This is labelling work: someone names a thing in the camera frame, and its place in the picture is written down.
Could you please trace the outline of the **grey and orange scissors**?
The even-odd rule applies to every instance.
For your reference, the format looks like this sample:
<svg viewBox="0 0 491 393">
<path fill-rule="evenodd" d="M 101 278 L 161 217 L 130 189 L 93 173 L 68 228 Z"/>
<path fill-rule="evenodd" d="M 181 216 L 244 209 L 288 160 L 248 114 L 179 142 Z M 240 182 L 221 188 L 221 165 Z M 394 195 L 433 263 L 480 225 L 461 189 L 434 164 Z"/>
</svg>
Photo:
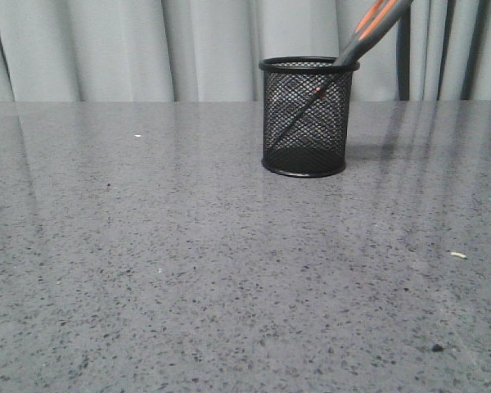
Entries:
<svg viewBox="0 0 491 393">
<path fill-rule="evenodd" d="M 350 40 L 335 59 L 333 66 L 349 66 L 356 63 L 366 52 L 370 51 L 381 41 L 411 5 L 412 0 L 375 1 L 358 22 Z M 335 80 L 336 76 L 331 76 L 314 90 L 313 95 L 307 100 L 305 105 L 277 135 L 268 151 L 274 150 L 288 134 L 292 133 L 295 124 L 318 98 L 326 95 L 327 89 Z"/>
</svg>

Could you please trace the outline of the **black mesh pen bucket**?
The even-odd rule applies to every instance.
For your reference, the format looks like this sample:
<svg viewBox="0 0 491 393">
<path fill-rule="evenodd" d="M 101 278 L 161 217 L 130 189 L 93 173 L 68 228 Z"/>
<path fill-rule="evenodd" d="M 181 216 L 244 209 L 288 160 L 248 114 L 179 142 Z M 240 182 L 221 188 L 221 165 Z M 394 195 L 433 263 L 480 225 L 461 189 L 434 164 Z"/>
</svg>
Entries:
<svg viewBox="0 0 491 393">
<path fill-rule="evenodd" d="M 352 77 L 360 64 L 335 61 L 283 56 L 259 62 L 265 169 L 298 178 L 326 177 L 345 169 Z"/>
</svg>

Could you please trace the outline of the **small black debris speck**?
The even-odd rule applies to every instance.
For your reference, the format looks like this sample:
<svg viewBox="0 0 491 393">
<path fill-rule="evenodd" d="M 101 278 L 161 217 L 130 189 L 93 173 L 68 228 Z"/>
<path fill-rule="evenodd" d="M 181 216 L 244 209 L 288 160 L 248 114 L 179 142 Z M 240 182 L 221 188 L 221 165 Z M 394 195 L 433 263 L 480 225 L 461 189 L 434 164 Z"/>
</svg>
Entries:
<svg viewBox="0 0 491 393">
<path fill-rule="evenodd" d="M 443 350 L 444 350 L 444 348 L 443 348 L 442 346 L 440 346 L 440 345 L 436 344 L 436 345 L 434 345 L 434 346 L 431 348 L 431 350 L 432 350 L 433 352 L 441 352 L 441 351 L 443 351 Z"/>
</svg>

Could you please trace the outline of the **grey curtain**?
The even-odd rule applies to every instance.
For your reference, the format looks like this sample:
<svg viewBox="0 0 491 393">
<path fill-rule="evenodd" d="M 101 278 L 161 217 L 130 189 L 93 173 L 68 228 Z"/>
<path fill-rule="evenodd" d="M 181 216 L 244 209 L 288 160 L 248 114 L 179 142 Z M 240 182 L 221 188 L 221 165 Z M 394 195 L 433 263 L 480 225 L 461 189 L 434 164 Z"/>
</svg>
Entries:
<svg viewBox="0 0 491 393">
<path fill-rule="evenodd" d="M 259 61 L 336 56 L 368 1 L 0 1 L 0 102 L 245 102 Z M 491 100 L 491 1 L 415 1 L 356 101 Z"/>
</svg>

